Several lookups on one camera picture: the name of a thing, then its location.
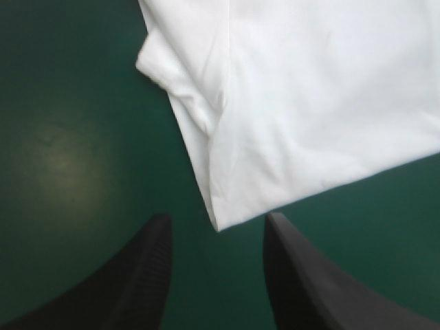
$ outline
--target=green surface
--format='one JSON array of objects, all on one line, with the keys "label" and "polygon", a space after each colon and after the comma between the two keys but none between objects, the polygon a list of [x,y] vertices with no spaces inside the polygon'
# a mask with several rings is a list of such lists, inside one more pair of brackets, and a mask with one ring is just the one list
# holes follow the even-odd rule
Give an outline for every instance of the green surface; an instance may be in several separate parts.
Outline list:
[{"label": "green surface", "polygon": [[[166,94],[134,68],[145,33],[136,0],[0,3],[0,323],[167,210],[163,329],[275,329],[262,218],[212,229]],[[356,278],[440,321],[439,169],[436,155],[281,210]]]}]

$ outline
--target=white fabric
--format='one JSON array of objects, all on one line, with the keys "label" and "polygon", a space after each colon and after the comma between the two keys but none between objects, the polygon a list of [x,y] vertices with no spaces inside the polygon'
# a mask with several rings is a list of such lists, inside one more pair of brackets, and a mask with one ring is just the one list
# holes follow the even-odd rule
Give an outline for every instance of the white fabric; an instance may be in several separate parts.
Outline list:
[{"label": "white fabric", "polygon": [[140,1],[216,230],[440,151],[440,1]]}]

